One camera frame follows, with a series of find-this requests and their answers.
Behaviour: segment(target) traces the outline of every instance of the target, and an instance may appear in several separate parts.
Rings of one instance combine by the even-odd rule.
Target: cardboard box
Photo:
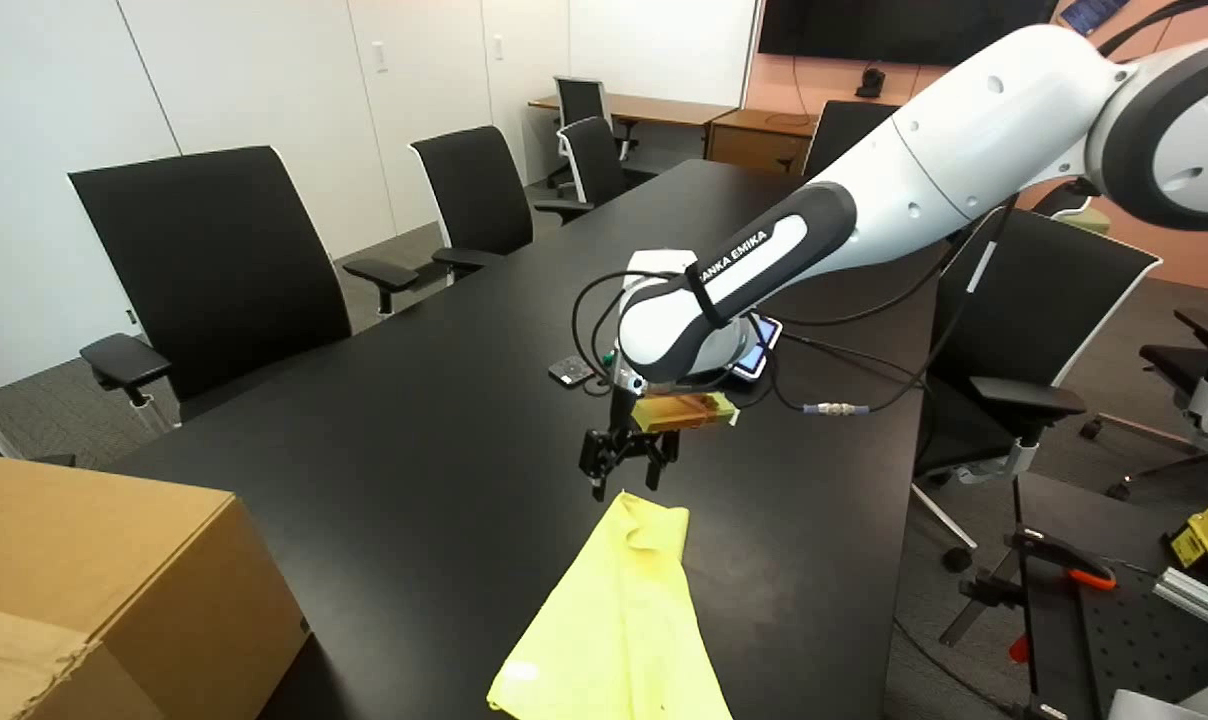
[[[258,714],[303,637],[236,494],[0,461],[0,714]]]

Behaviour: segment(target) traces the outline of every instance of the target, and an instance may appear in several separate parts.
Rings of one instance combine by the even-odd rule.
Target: yellow towel
[[[690,507],[622,490],[487,687],[520,720],[726,720],[680,566]]]

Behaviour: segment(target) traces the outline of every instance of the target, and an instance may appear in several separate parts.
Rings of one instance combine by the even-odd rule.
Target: television screen
[[[770,0],[762,53],[959,64],[1057,0]]]

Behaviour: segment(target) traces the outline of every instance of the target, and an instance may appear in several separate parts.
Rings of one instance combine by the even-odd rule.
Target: floor
[[[353,324],[378,324],[378,290],[343,271],[337,277],[343,283]],[[1190,341],[1174,320],[1174,306],[1208,306],[1208,290],[1182,283],[1145,283],[1076,364],[1067,389],[1076,389],[1093,409],[1136,416],[1162,426],[1182,426],[1167,389],[1136,361],[1136,346],[1145,341]],[[156,437],[148,416],[136,416],[122,395],[96,392],[88,368],[80,364],[65,364],[26,385],[0,389],[0,426],[31,455],[76,450],[88,466]],[[1076,426],[1082,424],[1052,426],[1035,470],[1083,486],[1103,486],[1133,466],[1176,461],[1176,450],[1123,437],[1089,444],[1076,437]],[[1204,466],[1185,470],[1185,478],[1174,475],[1139,486],[1136,505],[1176,501],[1190,490],[1190,484],[1204,486]],[[975,532],[975,558],[994,566],[1001,558],[1001,537],[1013,529],[1008,484],[950,484],[940,490],[940,505],[953,507],[955,519],[967,522],[967,532]],[[955,648],[938,645],[940,627],[963,604],[963,577],[940,566],[940,546],[946,537],[921,513],[913,513],[900,566],[900,632],[891,645],[880,711],[890,720],[979,720],[1001,714],[994,699],[1027,699],[1027,675],[1016,661],[1008,661],[1008,645],[1019,637],[1016,612],[984,612]]]

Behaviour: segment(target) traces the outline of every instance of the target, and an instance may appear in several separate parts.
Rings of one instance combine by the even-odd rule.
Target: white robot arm
[[[685,280],[639,280],[622,317],[618,385],[639,395],[730,368],[756,344],[740,313],[928,249],[1057,175],[1083,175],[1139,221],[1208,227],[1208,38],[1114,64],[1083,37],[1035,22],[975,53],[726,256]]]

